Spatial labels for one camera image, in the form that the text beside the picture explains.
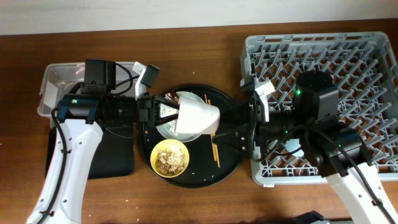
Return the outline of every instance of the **black mat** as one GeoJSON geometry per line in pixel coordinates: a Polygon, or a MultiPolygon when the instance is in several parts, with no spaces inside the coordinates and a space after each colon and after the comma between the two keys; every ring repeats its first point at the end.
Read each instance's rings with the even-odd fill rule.
{"type": "MultiPolygon", "coordinates": [[[[49,135],[45,175],[50,166],[57,137],[55,127],[49,135]]],[[[103,128],[103,137],[91,162],[89,179],[120,177],[134,172],[133,128],[103,128]]]]}

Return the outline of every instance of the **white cup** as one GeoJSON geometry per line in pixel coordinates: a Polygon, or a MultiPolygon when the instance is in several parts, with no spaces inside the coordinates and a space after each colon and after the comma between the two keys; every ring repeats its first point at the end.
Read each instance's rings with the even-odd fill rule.
{"type": "Polygon", "coordinates": [[[212,105],[185,97],[178,101],[178,113],[175,132],[179,134],[214,134],[220,122],[220,110],[212,105]]]}

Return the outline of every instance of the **clear plastic bin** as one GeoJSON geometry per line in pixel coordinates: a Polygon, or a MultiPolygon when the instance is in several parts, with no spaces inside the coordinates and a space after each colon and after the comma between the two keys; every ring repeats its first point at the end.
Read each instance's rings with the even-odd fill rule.
{"type": "MultiPolygon", "coordinates": [[[[139,62],[118,62],[131,71],[132,76],[139,75],[145,65],[139,62]]],[[[40,95],[42,99],[37,108],[39,115],[51,118],[51,110],[54,108],[62,97],[69,93],[72,87],[84,80],[85,63],[57,63],[47,66],[44,72],[40,95]]],[[[122,82],[129,78],[129,75],[123,69],[116,67],[116,83],[122,82]]],[[[129,82],[119,86],[113,93],[125,90],[129,86],[129,82]]],[[[134,88],[123,94],[125,96],[134,96],[134,88]]]]}

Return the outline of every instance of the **gray dish rack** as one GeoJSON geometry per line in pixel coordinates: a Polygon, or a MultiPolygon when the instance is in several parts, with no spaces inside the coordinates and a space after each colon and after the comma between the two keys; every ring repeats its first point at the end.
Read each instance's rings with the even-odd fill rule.
{"type": "MultiPolygon", "coordinates": [[[[291,110],[295,78],[316,69],[331,74],[340,92],[340,120],[361,133],[381,180],[397,180],[398,65],[387,35],[257,35],[246,39],[241,54],[243,77],[269,79],[275,86],[268,99],[270,113],[291,110]]],[[[252,161],[251,168],[255,183],[264,187],[326,183],[304,157],[252,161]]]]}

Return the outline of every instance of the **white wall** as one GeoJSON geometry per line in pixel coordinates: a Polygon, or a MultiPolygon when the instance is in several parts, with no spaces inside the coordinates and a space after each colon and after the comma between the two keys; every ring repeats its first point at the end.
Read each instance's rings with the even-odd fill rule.
{"type": "Polygon", "coordinates": [[[0,35],[398,17],[398,0],[0,0],[0,35]]]}

